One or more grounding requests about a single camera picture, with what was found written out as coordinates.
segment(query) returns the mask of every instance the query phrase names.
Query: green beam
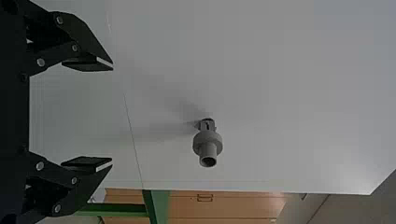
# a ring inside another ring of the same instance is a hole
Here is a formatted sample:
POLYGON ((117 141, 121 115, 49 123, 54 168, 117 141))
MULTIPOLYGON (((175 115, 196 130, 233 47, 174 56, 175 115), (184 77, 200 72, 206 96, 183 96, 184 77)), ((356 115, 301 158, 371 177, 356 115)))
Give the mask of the green beam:
POLYGON ((148 217, 144 204, 88 203, 75 213, 86 217, 148 217))
POLYGON ((143 190, 143 198, 151 224, 168 222, 169 190, 143 190))

